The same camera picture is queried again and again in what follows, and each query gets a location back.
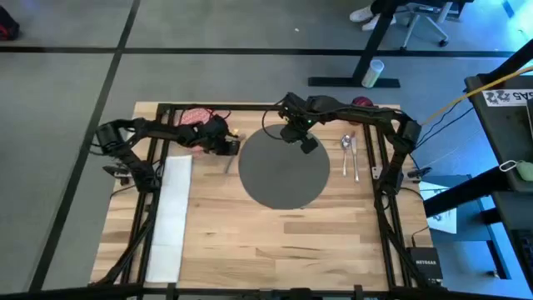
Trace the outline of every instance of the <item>gray round plate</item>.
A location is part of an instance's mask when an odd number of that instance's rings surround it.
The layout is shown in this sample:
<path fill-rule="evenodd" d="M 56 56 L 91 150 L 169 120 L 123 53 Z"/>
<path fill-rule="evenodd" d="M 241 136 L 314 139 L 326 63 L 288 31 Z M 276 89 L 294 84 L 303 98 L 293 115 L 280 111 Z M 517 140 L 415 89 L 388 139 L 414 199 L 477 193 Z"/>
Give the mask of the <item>gray round plate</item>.
<path fill-rule="evenodd" d="M 266 130 L 279 137 L 283 126 L 272 125 Z M 298 142 L 275 140 L 262 129 L 253 133 L 239 158 L 239 174 L 248 195 L 274 209 L 301 208 L 315 200 L 330 174 L 330 159 L 317 141 L 318 147 L 305 154 Z"/>

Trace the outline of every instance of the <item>white cup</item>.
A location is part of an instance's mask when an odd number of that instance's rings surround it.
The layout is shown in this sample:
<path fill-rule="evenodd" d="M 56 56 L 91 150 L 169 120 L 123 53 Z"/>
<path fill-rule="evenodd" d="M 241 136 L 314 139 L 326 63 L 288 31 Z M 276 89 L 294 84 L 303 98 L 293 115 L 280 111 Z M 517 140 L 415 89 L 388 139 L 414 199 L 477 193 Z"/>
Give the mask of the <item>white cup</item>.
<path fill-rule="evenodd" d="M 385 64 L 379 59 L 372 59 L 370 67 L 366 71 L 361 85 L 365 88 L 372 88 L 376 80 L 380 77 L 381 71 L 385 68 Z"/>

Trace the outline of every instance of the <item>sticker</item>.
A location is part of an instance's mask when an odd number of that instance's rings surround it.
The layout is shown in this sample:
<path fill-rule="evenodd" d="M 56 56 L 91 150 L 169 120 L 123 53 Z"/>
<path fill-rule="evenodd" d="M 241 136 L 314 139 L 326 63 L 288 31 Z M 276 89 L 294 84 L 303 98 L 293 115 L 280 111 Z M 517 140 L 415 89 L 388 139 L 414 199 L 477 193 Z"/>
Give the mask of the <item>sticker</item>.
<path fill-rule="evenodd" d="M 533 89 L 505 89 L 483 91 L 486 105 L 499 106 L 525 106 L 527 100 L 533 100 Z"/>

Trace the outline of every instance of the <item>wood grain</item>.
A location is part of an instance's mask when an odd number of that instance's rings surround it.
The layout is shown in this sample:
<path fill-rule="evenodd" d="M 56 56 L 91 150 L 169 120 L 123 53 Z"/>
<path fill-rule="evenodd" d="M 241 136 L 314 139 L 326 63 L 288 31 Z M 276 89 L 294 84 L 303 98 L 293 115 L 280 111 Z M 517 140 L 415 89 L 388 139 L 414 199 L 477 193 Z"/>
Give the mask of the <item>wood grain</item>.
<path fill-rule="evenodd" d="M 138 102 L 134 117 L 154 119 L 156 109 L 157 103 Z M 262 112 L 234 111 L 228 123 L 249 137 L 260 129 L 261 117 Z M 282 120 L 269 113 L 266 125 L 275 123 Z M 339 139 L 352 130 L 357 137 L 358 184 L 353 180 L 351 160 L 348 177 L 341 175 Z M 354 284 L 361 284 L 366 290 L 388 289 L 362 126 L 335 121 L 316 125 L 311 131 L 327 150 L 331 172 L 321 195 L 305 209 L 272 210 L 253 201 L 241 184 L 237 159 L 224 174 L 228 157 L 194 158 L 178 287 L 352 290 Z M 376 161 L 381 164 L 375 136 L 373 132 Z M 146 157 L 148 144 L 145 139 L 134 148 L 140 158 Z M 389 143 L 387 149 L 390 158 Z M 171 143 L 169 155 L 184 153 L 188 150 Z M 404 168 L 412 168 L 412 162 L 406 162 Z M 418 190 L 414 184 L 405 186 Z M 424 208 L 416 194 L 405 190 L 397 202 L 404 239 L 410 245 L 410 235 L 427 225 Z M 126 248 L 136 203 L 135 189 L 111 200 L 93 281 L 101 278 Z M 419 246 L 431 246 L 428 231 L 417 234 L 416 240 Z M 394 250 L 393 258 L 396 281 L 401 283 Z M 136 271 L 138 256 L 133 265 Z"/>

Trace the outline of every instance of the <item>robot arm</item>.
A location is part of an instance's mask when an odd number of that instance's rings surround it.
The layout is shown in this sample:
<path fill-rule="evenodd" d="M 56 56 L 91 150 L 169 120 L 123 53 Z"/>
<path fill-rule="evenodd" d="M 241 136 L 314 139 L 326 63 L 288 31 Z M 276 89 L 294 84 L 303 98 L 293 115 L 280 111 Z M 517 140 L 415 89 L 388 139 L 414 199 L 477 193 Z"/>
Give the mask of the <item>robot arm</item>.
<path fill-rule="evenodd" d="M 278 114 L 287 120 L 287 125 L 281 130 L 281 138 L 287 143 L 301 141 L 304 153 L 317 146 L 313 138 L 307 137 L 307 131 L 316 123 L 343 120 L 376 126 L 394 147 L 388 169 L 381 172 L 379 186 L 386 194 L 398 194 L 403 180 L 401 166 L 406 156 L 415 149 L 421 132 L 421 126 L 405 113 L 391 108 L 356 107 L 328 96 L 309 97 L 305 101 L 289 92 L 281 100 Z M 393 120 L 400 123 L 397 131 L 392 126 Z"/>
<path fill-rule="evenodd" d="M 133 132 L 126 141 L 122 138 L 120 129 Z M 139 192 L 153 192 L 161 186 L 152 165 L 142 161 L 132 148 L 143 138 L 160 138 L 174 141 L 183 147 L 200 146 L 205 153 L 216 155 L 237 155 L 240 142 L 228 141 L 226 137 L 235 138 L 230 132 L 226 121 L 214 115 L 207 123 L 184 124 L 171 126 L 144 118 L 133 120 L 115 120 L 98 127 L 97 140 L 102 148 L 102 154 L 117 158 L 125 164 L 132 174 L 133 181 Z"/>

